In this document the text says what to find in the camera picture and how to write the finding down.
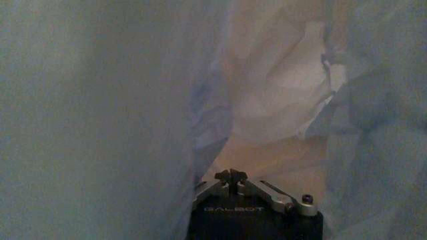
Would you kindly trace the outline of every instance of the galbot logo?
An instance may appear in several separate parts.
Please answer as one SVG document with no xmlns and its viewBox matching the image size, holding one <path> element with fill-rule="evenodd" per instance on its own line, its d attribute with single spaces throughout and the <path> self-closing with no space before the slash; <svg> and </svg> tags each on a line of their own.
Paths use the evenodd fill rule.
<svg viewBox="0 0 427 240">
<path fill-rule="evenodd" d="M 246 207 L 205 207 L 205 212 L 260 212 L 262 211 L 262 207 L 258 206 L 246 206 Z"/>
</svg>

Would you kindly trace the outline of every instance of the metal clamp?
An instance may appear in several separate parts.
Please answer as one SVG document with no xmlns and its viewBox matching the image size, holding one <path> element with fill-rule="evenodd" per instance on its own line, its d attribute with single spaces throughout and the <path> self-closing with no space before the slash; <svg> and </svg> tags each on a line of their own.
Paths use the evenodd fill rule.
<svg viewBox="0 0 427 240">
<path fill-rule="evenodd" d="M 297 213 L 302 216 L 312 217 L 317 214 L 317 207 L 310 195 L 304 194 L 301 199 L 297 200 L 261 179 L 238 181 L 237 194 L 241 196 L 258 196 L 278 213 L 285 214 L 290 207 L 296 207 Z"/>
</svg>

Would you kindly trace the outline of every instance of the translucent plastic sheet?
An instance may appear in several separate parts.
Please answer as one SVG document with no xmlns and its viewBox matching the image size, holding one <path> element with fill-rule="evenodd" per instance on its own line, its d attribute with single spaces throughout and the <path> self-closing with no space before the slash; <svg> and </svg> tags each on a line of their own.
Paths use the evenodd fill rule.
<svg viewBox="0 0 427 240">
<path fill-rule="evenodd" d="M 233 1 L 225 69 L 233 133 L 269 144 L 304 131 L 330 95 L 317 1 Z"/>
<path fill-rule="evenodd" d="M 325 239 L 424 239 L 425 1 L 326 2 L 342 24 L 314 0 L 1 3 L 0 238 L 182 239 L 226 79 L 205 177 L 312 193 Z"/>
</svg>

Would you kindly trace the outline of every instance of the screw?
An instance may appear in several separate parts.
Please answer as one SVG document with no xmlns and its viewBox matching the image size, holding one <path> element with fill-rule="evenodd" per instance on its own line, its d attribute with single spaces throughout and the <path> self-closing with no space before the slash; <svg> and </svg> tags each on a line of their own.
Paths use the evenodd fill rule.
<svg viewBox="0 0 427 240">
<path fill-rule="evenodd" d="M 313 196 L 310 196 L 309 194 L 304 194 L 301 196 L 301 203 L 302 204 L 313 204 Z"/>
</svg>

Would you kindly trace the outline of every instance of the metal bracket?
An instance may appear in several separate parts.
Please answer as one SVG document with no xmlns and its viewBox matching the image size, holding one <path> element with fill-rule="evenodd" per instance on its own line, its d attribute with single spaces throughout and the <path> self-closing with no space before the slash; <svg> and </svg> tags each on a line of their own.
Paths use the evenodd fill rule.
<svg viewBox="0 0 427 240">
<path fill-rule="evenodd" d="M 229 184 L 228 182 L 214 179 L 213 181 L 202 181 L 194 188 L 194 197 L 192 200 L 192 210 L 196 209 L 197 204 L 206 199 L 208 196 L 220 196 L 228 198 Z"/>
<path fill-rule="evenodd" d="M 317 207 L 313 203 L 310 195 L 310 202 L 304 198 L 297 200 L 277 187 L 261 179 L 249 178 L 237 182 L 237 194 L 241 196 L 258 196 L 269 204 L 270 208 L 285 214 L 290 207 L 296 207 L 297 213 L 302 216 L 312 217 L 317 214 Z"/>
</svg>

